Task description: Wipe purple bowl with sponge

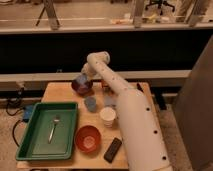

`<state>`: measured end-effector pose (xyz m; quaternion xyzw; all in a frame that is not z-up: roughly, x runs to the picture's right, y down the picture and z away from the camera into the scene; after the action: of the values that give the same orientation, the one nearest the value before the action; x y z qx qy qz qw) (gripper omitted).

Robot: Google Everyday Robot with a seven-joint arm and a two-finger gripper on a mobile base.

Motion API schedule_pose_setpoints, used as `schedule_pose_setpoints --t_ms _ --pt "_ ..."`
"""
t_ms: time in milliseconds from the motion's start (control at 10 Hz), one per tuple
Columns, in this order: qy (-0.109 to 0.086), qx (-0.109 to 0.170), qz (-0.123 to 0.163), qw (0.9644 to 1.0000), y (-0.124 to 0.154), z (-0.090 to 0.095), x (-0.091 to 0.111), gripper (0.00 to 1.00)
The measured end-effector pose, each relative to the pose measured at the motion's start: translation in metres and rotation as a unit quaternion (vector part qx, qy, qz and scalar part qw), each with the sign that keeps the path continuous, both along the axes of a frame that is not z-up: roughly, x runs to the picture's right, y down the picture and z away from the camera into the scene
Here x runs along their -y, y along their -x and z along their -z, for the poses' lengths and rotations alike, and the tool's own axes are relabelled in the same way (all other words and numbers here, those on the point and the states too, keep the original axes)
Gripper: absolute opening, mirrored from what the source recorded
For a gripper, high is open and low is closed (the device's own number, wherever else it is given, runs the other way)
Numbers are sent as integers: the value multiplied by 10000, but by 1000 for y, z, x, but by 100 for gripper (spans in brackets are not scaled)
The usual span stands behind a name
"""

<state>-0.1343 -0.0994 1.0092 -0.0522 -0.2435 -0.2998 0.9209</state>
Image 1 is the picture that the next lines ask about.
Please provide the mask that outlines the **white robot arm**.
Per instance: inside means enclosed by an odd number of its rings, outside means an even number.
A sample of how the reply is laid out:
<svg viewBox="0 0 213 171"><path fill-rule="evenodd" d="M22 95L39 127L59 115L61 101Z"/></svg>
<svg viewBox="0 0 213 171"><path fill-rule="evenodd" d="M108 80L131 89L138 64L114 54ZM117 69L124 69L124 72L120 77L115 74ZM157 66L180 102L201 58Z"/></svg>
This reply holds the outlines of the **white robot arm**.
<svg viewBox="0 0 213 171"><path fill-rule="evenodd" d="M106 51L90 53L81 72L117 94L116 111L129 171L173 171L156 115L145 94L114 72Z"/></svg>

